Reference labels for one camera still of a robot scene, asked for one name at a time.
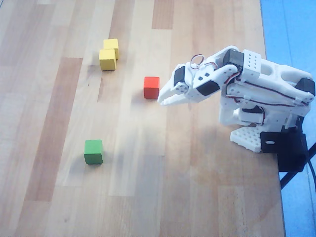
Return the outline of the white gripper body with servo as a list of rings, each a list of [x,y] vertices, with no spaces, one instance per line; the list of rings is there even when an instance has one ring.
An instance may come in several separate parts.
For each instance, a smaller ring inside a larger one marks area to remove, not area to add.
[[[198,93],[193,89],[195,72],[191,70],[190,63],[179,64],[173,72],[175,95],[185,95],[190,101],[196,101]]]

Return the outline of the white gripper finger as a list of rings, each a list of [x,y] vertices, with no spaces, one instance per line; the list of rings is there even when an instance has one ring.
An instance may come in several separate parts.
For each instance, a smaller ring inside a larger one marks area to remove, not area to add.
[[[175,101],[174,92],[174,82],[169,80],[167,84],[159,91],[158,101]]]
[[[190,100],[185,95],[172,95],[171,97],[163,99],[162,102],[160,102],[160,104],[163,106],[169,106],[169,105],[186,104],[189,102]]]

